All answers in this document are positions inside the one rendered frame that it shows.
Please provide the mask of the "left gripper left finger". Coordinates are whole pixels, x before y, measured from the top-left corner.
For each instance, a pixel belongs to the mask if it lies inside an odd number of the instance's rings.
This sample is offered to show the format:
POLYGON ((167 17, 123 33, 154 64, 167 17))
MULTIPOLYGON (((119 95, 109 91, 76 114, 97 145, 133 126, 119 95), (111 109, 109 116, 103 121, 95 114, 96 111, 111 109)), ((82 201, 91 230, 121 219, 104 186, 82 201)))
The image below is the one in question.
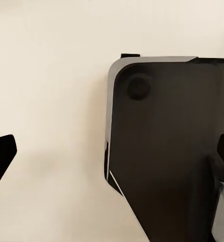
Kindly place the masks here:
POLYGON ((0 180, 14 156, 17 153, 17 146, 12 134, 0 137, 0 180))

